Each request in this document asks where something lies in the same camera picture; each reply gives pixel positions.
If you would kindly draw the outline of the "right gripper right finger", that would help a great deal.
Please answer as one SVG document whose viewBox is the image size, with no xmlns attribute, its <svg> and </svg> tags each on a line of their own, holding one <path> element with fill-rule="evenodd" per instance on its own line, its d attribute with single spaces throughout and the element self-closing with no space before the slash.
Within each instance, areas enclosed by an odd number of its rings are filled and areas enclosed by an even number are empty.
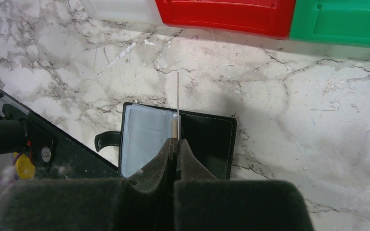
<svg viewBox="0 0 370 231">
<path fill-rule="evenodd" d="M 179 142 L 181 178 L 173 186 L 176 231 L 311 231 L 304 198 L 282 180 L 219 180 Z"/>
</svg>

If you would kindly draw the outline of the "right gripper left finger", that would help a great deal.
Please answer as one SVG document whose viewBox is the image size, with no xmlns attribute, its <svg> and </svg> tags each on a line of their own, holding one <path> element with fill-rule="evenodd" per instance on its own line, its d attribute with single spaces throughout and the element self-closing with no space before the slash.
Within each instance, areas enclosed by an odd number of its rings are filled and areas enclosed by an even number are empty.
<svg viewBox="0 0 370 231">
<path fill-rule="evenodd" d="M 172 231 L 176 140 L 129 178 L 25 180 L 0 194 L 0 231 Z"/>
</svg>

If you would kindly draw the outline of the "black leather card holder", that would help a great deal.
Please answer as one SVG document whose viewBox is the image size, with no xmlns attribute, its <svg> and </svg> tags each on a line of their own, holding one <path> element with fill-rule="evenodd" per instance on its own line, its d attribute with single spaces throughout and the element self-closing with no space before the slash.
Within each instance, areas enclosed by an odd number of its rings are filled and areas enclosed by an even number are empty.
<svg viewBox="0 0 370 231">
<path fill-rule="evenodd" d="M 236 131 L 237 121 L 232 117 L 124 103 L 120 131 L 96 135 L 94 145 L 97 151 L 118 147 L 119 173 L 128 178 L 150 162 L 168 138 L 179 134 L 207 170 L 228 180 Z"/>
</svg>

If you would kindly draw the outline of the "white plastic bin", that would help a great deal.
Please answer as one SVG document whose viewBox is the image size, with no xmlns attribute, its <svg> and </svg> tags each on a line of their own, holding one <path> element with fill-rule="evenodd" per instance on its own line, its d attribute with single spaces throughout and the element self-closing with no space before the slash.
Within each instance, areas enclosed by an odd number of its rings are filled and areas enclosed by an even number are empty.
<svg viewBox="0 0 370 231">
<path fill-rule="evenodd" d="M 80 0 L 88 16 L 101 20 L 162 26 L 154 0 Z"/>
</svg>

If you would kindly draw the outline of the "red plastic bin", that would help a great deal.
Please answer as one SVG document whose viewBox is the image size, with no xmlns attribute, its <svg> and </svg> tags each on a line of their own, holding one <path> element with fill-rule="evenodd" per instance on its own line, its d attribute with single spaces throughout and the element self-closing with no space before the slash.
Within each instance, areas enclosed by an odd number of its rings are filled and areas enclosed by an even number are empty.
<svg viewBox="0 0 370 231">
<path fill-rule="evenodd" d="M 214 28 L 286 40 L 294 0 L 158 0 L 168 26 Z"/>
</svg>

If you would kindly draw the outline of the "green plastic bin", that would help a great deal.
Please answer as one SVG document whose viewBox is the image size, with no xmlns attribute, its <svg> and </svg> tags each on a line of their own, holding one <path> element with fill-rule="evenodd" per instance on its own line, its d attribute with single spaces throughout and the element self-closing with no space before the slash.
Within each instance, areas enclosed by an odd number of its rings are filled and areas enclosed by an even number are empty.
<svg viewBox="0 0 370 231">
<path fill-rule="evenodd" d="M 370 47 L 370 0 L 298 0 L 290 39 Z"/>
</svg>

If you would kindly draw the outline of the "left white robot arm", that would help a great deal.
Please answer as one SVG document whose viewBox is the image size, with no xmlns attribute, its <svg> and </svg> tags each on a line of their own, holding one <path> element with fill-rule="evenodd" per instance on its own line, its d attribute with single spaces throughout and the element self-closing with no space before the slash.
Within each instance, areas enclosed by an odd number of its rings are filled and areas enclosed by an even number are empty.
<svg viewBox="0 0 370 231">
<path fill-rule="evenodd" d="M 6 119 L 0 115 L 0 155 L 27 150 L 27 128 L 20 120 Z"/>
</svg>

